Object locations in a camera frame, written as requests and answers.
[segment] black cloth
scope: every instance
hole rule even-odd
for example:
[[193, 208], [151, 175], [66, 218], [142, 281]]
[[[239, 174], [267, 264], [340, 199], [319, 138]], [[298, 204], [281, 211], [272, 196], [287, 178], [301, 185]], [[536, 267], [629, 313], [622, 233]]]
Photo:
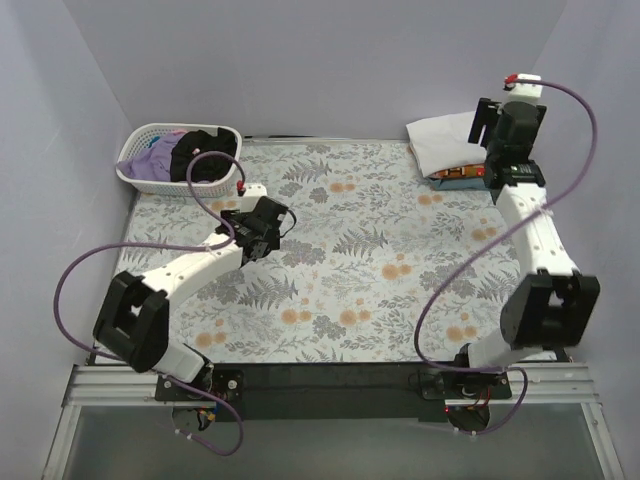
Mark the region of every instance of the black cloth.
[[[213, 137], [204, 130], [188, 132], [180, 139], [171, 151], [171, 173], [172, 182], [184, 182], [187, 180], [187, 167], [196, 155], [193, 151], [199, 149], [199, 153], [204, 152], [224, 152], [232, 157], [236, 154], [236, 136], [230, 130], [218, 129], [218, 136]], [[219, 157], [203, 158], [193, 167], [191, 180], [193, 182], [215, 182], [224, 178], [231, 169], [231, 162]]]

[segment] gray floor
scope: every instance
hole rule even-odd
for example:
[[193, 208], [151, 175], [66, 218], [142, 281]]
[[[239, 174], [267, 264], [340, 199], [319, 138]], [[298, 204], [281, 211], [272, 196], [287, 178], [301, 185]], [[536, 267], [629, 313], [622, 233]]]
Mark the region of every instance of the gray floor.
[[[579, 405], [526, 405], [504, 430], [473, 440], [414, 420], [247, 422], [230, 458], [170, 424], [165, 408], [83, 408], [65, 479], [603, 478]], [[221, 447], [235, 435], [234, 424], [206, 432]]]

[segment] floral pattern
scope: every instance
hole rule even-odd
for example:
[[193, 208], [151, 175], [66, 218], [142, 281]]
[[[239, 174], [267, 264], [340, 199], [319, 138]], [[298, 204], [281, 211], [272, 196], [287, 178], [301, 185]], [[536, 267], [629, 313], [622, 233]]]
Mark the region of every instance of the floral pattern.
[[[242, 153], [249, 181], [290, 206], [298, 224], [280, 251], [219, 277], [172, 314], [171, 337], [215, 362], [415, 360], [413, 330], [429, 295], [505, 230], [488, 193], [432, 191], [405, 143], [274, 143]], [[198, 244], [215, 226], [193, 199], [142, 195], [127, 239]], [[139, 274], [179, 255], [126, 248], [117, 270]], [[423, 351], [450, 360], [496, 328], [517, 277], [511, 243], [480, 258], [427, 316]]]

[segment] plastic basket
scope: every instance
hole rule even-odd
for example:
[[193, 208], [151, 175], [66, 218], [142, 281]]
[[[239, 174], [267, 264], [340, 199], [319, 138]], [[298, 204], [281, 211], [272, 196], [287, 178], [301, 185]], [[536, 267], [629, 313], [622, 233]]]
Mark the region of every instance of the plastic basket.
[[[135, 180], [132, 178], [127, 178], [120, 171], [120, 169], [117, 168], [117, 164], [137, 155], [142, 150], [147, 148], [154, 137], [161, 137], [162, 135], [173, 132], [175, 130], [204, 130], [209, 135], [216, 137], [218, 136], [219, 128], [229, 130], [236, 136], [237, 148], [235, 158], [236, 160], [238, 160], [240, 158], [240, 150], [242, 149], [242, 137], [237, 130], [231, 127], [225, 127], [221, 125], [194, 125], [185, 123], [150, 123], [149, 125], [144, 125], [138, 128], [127, 139], [124, 147], [122, 147], [122, 150], [120, 151], [118, 161], [116, 162], [116, 175], [118, 175], [118, 178], [120, 178], [120, 180], [122, 180], [123, 182], [133, 185], [135, 188], [144, 193], [190, 197], [191, 192], [189, 191], [189, 187], [187, 186], [186, 182], [154, 182], [149, 180]], [[194, 183], [193, 187], [200, 197], [220, 197], [234, 188], [236, 175], [239, 175], [238, 169], [235, 165], [231, 165], [231, 169], [224, 178], [213, 183]]]

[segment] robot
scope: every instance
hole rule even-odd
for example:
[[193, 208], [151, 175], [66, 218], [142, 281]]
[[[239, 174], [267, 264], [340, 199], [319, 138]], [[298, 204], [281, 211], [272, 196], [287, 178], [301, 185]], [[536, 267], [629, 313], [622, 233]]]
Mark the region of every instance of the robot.
[[[513, 226], [546, 204], [544, 176], [529, 159], [546, 107], [538, 105], [540, 85], [516, 83], [505, 89], [503, 102], [479, 100], [469, 141], [486, 147], [485, 185], [507, 225]], [[422, 362], [213, 365], [200, 352], [170, 339], [169, 317], [184, 300], [219, 275], [280, 247], [288, 207], [269, 198], [259, 184], [239, 187], [238, 193], [240, 208], [221, 213], [233, 226], [233, 243], [183, 255], [139, 276], [125, 271], [112, 280], [93, 334], [133, 370], [167, 374], [214, 393], [244, 419], [415, 416], [427, 421], [444, 409], [438, 407], [437, 414], [425, 409], [425, 400], [442, 402], [487, 387], [494, 389], [492, 398], [510, 397], [504, 373], [445, 373]], [[226, 239], [228, 232], [220, 226], [203, 245]], [[573, 347], [582, 338], [600, 286], [567, 254], [551, 212], [542, 211], [514, 234], [513, 242], [520, 284], [502, 309], [500, 327], [465, 345], [454, 366], [507, 367], [543, 350]], [[194, 399], [178, 387], [160, 388], [163, 383], [159, 379], [157, 400]], [[406, 390], [407, 383], [418, 395], [391, 393], [393, 388]]]

